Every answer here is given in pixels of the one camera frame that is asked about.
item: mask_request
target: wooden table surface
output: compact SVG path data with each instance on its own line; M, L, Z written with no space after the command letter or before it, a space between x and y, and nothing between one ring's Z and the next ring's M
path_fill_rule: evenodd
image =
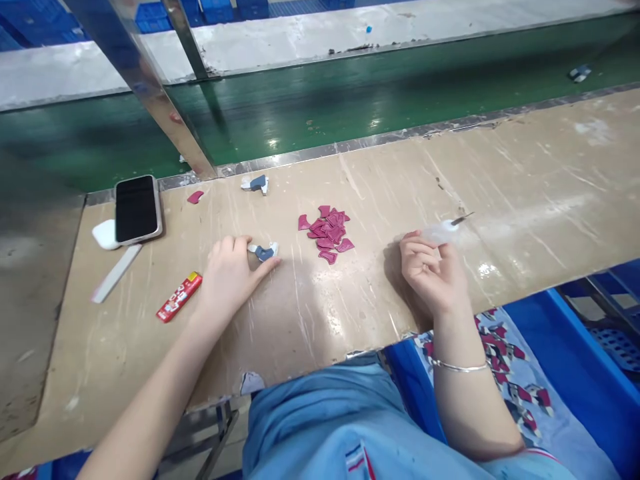
M530 112L496 128L446 132L271 169L269 194L230 177L162 194L166 234L145 244L107 300L93 290L124 250L86 207L36 425L0 443L0 475L93 446L184 327L155 317L212 244L248 233L282 264L214 348L191 408L238 395L244 373L274 385L429 327L401 280L393 238L475 211L457 244L476 311L640 256L640 91ZM204 191L200 203L187 197ZM351 217L355 249L334 265L297 230L319 205Z

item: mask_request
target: red stripe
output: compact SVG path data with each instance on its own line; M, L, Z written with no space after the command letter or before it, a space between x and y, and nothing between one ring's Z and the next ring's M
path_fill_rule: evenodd
M365 458L364 458L364 457L362 457L358 463L356 463L354 466L352 466L351 468L349 468L349 471L351 471L351 470L356 470L356 468L358 468L360 465L362 465L362 462L364 462L364 460L365 460Z
M545 451L542 450L525 450L527 453L537 453L538 455L542 455L543 457L546 458L550 458L552 460L556 460L556 462L560 463L560 460L558 460L556 457L554 457L552 454L547 453Z
M371 477L371 480L375 480L375 474L371 466L371 460L369 460L369 456L367 454L367 449L363 448L363 450L365 451L365 457L367 458L367 466L369 467L369 476Z

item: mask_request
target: right hand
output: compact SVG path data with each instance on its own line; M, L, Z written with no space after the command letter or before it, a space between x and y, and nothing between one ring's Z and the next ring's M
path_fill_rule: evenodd
M402 275L434 318L467 313L466 310L471 310L467 276L456 248L450 243L438 247L420 233L420 230L410 232L400 240Z

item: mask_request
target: bracelet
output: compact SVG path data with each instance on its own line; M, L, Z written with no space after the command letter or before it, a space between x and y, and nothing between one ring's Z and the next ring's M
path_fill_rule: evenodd
M448 368L449 370L458 371L458 372L462 372L462 373L470 373L472 371L484 370L485 368L489 368L489 361L488 360L481 367L469 367L469 368L456 367L455 365L450 365L448 363L444 363L443 361L436 360L435 358L431 358L431 361L437 367L444 367L444 368Z

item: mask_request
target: light blue shirt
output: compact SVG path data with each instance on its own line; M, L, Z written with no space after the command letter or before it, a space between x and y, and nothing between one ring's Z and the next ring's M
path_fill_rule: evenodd
M260 392L243 477L252 479L572 479L540 449L474 463L408 416L378 363L335 365Z

